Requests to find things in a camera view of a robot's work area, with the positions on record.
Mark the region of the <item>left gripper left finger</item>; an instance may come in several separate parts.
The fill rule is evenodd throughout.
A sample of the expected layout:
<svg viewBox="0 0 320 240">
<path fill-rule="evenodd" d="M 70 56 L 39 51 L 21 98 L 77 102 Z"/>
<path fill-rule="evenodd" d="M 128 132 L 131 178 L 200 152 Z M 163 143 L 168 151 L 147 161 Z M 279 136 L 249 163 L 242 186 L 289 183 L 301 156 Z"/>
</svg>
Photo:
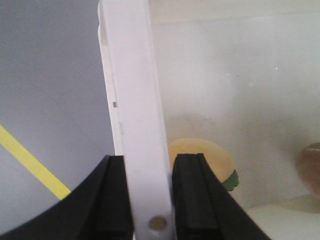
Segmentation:
<svg viewBox="0 0 320 240">
<path fill-rule="evenodd" d="M 134 226 L 123 156 L 106 155 L 67 197 L 2 240 L 131 240 Z"/>
</svg>

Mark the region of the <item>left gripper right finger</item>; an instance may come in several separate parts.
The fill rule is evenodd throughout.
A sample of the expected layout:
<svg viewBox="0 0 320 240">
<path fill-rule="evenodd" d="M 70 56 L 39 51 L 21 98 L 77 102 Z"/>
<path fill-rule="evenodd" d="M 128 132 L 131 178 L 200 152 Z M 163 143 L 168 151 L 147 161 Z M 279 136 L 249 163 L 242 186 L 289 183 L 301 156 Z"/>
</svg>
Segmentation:
<svg viewBox="0 0 320 240">
<path fill-rule="evenodd" d="M 223 187 L 202 153 L 176 156 L 172 187 L 177 239 L 270 239 Z"/>
</svg>

